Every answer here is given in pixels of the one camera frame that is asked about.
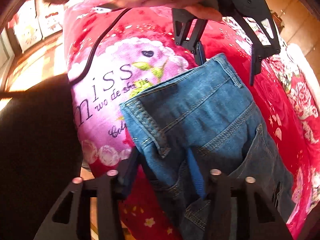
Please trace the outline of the red floral plush blanket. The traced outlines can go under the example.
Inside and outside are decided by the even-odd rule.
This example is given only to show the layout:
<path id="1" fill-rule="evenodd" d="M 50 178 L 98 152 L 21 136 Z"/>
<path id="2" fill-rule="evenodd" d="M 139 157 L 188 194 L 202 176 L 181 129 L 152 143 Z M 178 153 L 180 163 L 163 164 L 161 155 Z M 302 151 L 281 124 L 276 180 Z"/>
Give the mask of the red floral plush blanket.
<path id="1" fill-rule="evenodd" d="M 249 86 L 251 42 L 230 17 L 209 22 L 202 40 L 207 61 L 224 54 L 248 88 L 293 176 L 295 207 L 286 223 L 297 239 L 319 202 L 317 79 L 299 46 L 283 43 L 279 55 L 262 62 L 261 73 Z M 115 168 L 136 147 L 121 104 L 196 67 L 193 55 L 175 44 L 166 7 L 132 9 L 107 33 L 88 74 L 72 88 L 78 138 L 94 176 Z M 184 239 L 161 208 L 143 168 L 120 203 L 120 216 L 135 239 Z"/>

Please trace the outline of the blue denim jeans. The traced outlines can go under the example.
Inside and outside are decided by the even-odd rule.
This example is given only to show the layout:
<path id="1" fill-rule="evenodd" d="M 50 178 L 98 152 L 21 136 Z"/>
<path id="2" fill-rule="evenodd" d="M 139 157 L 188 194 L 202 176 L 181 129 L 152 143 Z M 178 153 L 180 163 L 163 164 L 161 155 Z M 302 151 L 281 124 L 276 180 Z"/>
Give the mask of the blue denim jeans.
<path id="1" fill-rule="evenodd" d="M 207 172 L 255 178 L 282 219 L 290 217 L 293 176 L 224 54 L 144 90 L 120 109 L 161 208 L 184 239 L 203 237 L 209 212 L 198 161 Z"/>

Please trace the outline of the white floral storage boxes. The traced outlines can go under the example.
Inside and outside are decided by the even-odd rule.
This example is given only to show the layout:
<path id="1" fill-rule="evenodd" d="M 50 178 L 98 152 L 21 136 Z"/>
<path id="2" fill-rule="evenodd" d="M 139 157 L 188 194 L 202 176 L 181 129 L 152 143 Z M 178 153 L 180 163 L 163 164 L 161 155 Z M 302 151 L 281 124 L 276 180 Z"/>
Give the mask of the white floral storage boxes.
<path id="1" fill-rule="evenodd" d="M 43 0 L 26 1 L 8 23 L 22 52 L 62 30 L 64 6 Z"/>

